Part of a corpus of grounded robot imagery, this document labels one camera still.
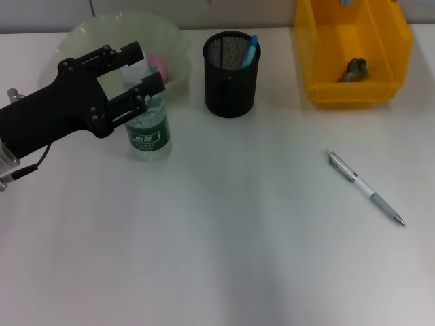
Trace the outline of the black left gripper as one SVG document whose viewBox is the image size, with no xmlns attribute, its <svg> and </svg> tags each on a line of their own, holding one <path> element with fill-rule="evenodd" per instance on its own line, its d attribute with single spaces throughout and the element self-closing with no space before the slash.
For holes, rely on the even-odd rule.
<svg viewBox="0 0 435 326">
<path fill-rule="evenodd" d="M 105 45 L 77 59 L 65 59 L 50 85 L 1 109 L 1 141 L 21 159 L 77 131 L 100 139 L 109 136 L 114 126 L 98 77 L 143 59 L 136 41 L 119 52 Z"/>
</svg>

